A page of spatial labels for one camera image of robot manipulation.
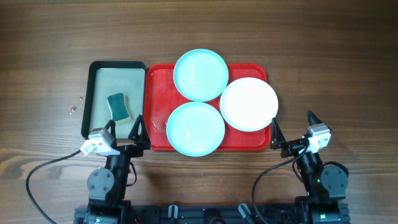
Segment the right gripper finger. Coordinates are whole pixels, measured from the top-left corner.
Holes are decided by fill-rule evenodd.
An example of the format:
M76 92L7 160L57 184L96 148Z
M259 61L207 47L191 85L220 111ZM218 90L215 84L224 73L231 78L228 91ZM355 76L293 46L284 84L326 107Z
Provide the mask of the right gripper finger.
M273 150L284 148L286 140L275 118L272 118L271 126L272 133L270 148Z
M311 110L307 111L307 118L310 126L314 126L316 124L322 124L323 122Z

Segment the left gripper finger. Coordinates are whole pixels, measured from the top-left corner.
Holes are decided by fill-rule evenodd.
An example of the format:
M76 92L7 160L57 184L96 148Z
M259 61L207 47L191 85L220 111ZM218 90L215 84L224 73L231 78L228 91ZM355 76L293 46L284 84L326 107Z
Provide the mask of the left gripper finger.
M104 127L104 133L108 139L116 139L116 123L111 119Z
M139 115L131 129L128 136L129 140L132 140L135 145L142 149L150 149L151 142L149 139L148 132L144 123L143 115Z

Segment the green yellow sponge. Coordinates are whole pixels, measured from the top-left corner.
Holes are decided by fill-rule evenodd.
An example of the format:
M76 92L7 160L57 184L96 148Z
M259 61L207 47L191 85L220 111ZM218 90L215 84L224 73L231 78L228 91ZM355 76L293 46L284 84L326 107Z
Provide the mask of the green yellow sponge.
M123 93L116 93L107 97L111 119L116 123L125 123L131 119L127 108L126 97Z

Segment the light blue plate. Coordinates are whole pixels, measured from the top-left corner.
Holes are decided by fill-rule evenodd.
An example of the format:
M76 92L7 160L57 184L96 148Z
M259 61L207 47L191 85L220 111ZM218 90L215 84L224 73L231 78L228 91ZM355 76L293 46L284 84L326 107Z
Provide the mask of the light blue plate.
M166 135L170 145L190 157L206 156L222 143L226 132L224 119L211 105L185 103L170 114Z
M229 81L229 71L226 62L216 52L194 49L177 60L173 81L185 98L206 102L222 94Z

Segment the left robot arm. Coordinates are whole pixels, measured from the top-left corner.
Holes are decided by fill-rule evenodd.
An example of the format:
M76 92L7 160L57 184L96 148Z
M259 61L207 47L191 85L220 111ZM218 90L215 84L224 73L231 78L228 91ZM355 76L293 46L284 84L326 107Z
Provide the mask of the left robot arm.
M109 120L105 127L92 130L80 151L85 155L95 152L106 157L103 168L94 170L88 180L88 206L75 210L74 223L138 223L131 202L125 200L130 172L136 173L131 162L133 157L142 157L150 148L143 116L139 115L129 133L131 144L119 146L116 139L116 123Z

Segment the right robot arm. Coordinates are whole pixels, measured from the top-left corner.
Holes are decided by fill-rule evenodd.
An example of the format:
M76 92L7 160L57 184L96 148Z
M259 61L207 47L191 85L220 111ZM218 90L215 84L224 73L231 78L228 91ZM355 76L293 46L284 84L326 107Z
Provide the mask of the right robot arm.
M281 157L294 158L296 176L304 184L306 196L296 197L292 204L274 205L277 223L349 223L346 198L348 169L334 161L322 162L319 152L327 147L331 129L307 112L309 127L300 139L286 141L276 121L271 122L271 149L280 149Z

